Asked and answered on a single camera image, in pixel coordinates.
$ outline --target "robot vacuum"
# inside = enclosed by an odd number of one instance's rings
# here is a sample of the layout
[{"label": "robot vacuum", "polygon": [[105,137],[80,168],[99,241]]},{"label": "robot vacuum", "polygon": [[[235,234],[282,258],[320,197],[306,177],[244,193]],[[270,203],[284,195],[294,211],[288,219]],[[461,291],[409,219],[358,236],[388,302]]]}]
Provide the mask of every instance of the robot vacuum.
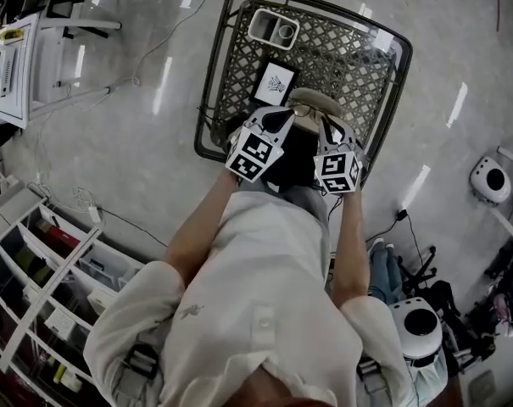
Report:
[{"label": "robot vacuum", "polygon": [[425,359],[437,353],[443,341],[443,328],[426,300],[409,298],[389,308],[407,360]]},{"label": "robot vacuum", "polygon": [[497,206],[510,196],[510,179],[494,159],[482,157],[471,172],[475,195],[484,203]]}]

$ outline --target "office chair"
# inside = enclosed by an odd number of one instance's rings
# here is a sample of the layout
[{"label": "office chair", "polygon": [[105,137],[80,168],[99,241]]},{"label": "office chair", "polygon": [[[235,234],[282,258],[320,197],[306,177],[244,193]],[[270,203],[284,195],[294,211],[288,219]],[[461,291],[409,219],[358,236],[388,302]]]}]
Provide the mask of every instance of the office chair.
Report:
[{"label": "office chair", "polygon": [[431,246],[429,248],[430,256],[427,261],[422,265],[422,267],[416,272],[416,274],[411,274],[409,271],[403,266],[403,258],[399,257],[399,269],[401,270],[401,274],[404,277],[403,281],[403,292],[405,295],[409,296],[414,292],[416,295],[420,288],[418,287],[421,283],[425,281],[429,281],[433,277],[437,275],[437,269],[432,267],[430,269],[430,274],[425,274],[430,264],[433,262],[433,258],[435,258],[435,253],[437,252],[437,248],[435,246]]}]

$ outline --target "gray floor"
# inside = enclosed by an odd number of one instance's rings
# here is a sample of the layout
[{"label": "gray floor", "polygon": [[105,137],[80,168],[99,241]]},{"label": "gray floor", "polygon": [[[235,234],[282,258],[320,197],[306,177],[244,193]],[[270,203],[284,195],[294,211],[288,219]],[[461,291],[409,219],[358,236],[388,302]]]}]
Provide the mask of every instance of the gray floor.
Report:
[{"label": "gray floor", "polygon": [[[98,105],[72,106],[32,122],[6,146],[7,170],[27,181],[40,172],[55,196],[73,207],[71,188],[84,187],[100,205],[167,241],[220,170],[194,153],[192,140],[223,0],[208,0],[144,61],[137,75],[140,87],[124,80],[146,50],[200,1],[184,9],[181,0],[120,0],[120,33],[108,40],[79,35],[66,55],[66,72],[73,75],[75,56],[85,45],[84,82],[122,81],[120,87]],[[460,309],[468,309],[485,288],[483,270],[506,239],[470,194],[467,177],[478,159],[498,145],[513,151],[513,0],[501,0],[499,33],[496,0],[327,1],[356,12],[365,3],[374,20],[409,38],[415,49],[395,120],[364,190],[366,234],[392,223],[422,166],[430,167],[409,212],[421,248],[437,246],[439,275],[452,283]],[[115,4],[102,1],[98,9],[88,10],[114,9]],[[160,90],[169,57],[169,77]],[[462,82],[469,92],[458,120],[448,128]],[[513,165],[503,164],[513,179]],[[337,215],[332,225],[337,236]],[[163,251],[114,218],[108,217],[106,228],[110,237],[149,258]],[[387,239],[407,261],[417,263],[406,221]],[[500,344],[499,355],[474,372],[495,369],[503,394],[499,400],[513,391],[513,372],[507,371],[513,370],[513,339]]]}]

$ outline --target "picture frame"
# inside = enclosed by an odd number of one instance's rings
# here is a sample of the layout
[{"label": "picture frame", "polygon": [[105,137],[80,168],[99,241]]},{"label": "picture frame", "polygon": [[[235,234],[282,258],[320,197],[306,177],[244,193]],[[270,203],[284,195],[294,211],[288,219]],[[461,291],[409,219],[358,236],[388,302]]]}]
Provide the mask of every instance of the picture frame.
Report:
[{"label": "picture frame", "polygon": [[283,106],[299,76],[299,70],[274,58],[266,58],[250,94],[250,101],[259,105]]}]

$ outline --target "white shirt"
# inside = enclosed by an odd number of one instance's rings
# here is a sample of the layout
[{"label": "white shirt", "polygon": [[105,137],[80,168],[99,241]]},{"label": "white shirt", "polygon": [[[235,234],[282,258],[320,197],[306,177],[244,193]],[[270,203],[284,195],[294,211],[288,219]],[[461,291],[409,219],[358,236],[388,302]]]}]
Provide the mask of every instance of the white shirt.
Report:
[{"label": "white shirt", "polygon": [[150,263],[94,326],[85,358],[102,394],[114,405],[137,335],[179,304],[160,355],[164,376],[144,405],[220,407],[259,366],[293,396],[369,405],[356,375],[362,351],[380,363],[389,404],[407,405],[415,395],[388,307],[360,297],[337,309],[324,290],[322,245],[321,225],[302,209],[261,192],[232,195],[186,291],[171,266]]}]

